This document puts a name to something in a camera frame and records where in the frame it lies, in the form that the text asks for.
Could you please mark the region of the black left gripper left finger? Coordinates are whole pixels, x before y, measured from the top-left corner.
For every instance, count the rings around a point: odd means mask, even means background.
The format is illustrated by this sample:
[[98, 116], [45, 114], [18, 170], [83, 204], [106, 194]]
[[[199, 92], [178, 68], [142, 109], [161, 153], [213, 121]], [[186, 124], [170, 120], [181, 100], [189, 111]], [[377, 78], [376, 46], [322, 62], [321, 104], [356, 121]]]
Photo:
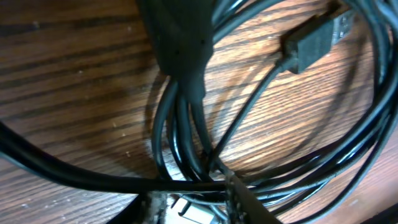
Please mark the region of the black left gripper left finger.
[[167, 195], [159, 192], [139, 194], [106, 224], [164, 224]]

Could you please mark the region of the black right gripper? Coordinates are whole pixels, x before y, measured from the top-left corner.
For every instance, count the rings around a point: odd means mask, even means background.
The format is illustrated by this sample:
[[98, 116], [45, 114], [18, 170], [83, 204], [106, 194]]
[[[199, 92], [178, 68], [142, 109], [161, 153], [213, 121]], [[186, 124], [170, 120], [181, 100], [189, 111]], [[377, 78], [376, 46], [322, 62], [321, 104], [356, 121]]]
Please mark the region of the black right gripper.
[[205, 69], [213, 55], [212, 3], [206, 0], [137, 0], [155, 57], [185, 99], [205, 97]]

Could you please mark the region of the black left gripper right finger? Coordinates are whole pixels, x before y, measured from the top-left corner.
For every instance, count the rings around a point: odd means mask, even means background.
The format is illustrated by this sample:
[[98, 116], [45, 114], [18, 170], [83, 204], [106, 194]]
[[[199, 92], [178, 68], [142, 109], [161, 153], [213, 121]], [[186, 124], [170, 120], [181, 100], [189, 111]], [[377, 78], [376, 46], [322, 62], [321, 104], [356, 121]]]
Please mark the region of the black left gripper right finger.
[[282, 224], [235, 175], [228, 175], [225, 182], [230, 224]]

